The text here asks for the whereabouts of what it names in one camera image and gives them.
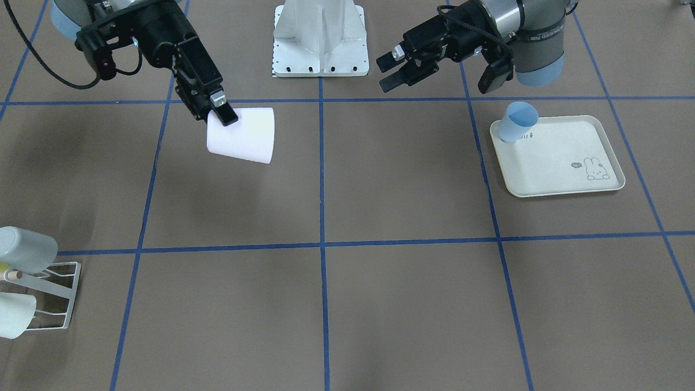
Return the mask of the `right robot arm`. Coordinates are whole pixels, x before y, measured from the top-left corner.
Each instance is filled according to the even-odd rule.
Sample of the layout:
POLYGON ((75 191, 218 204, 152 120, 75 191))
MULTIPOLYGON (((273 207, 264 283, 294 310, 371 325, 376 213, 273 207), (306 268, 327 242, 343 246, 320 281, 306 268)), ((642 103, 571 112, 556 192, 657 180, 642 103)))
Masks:
POLYGON ((113 52, 135 45, 154 68, 166 68, 193 116, 221 124, 238 121, 223 76, 177 1, 54 1, 50 17, 103 81, 119 74, 113 52))

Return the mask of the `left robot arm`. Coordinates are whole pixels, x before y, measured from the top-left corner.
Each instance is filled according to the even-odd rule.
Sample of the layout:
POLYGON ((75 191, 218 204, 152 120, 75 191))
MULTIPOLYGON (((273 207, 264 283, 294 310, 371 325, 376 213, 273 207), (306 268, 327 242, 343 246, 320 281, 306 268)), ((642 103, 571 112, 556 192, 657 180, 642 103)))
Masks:
POLYGON ((444 59, 462 62, 477 53, 487 66, 477 88, 496 91, 518 79, 546 86, 563 72, 566 17, 576 1, 467 1, 440 5, 437 15, 408 30, 376 63, 389 75, 382 91, 413 86, 431 76, 444 59))

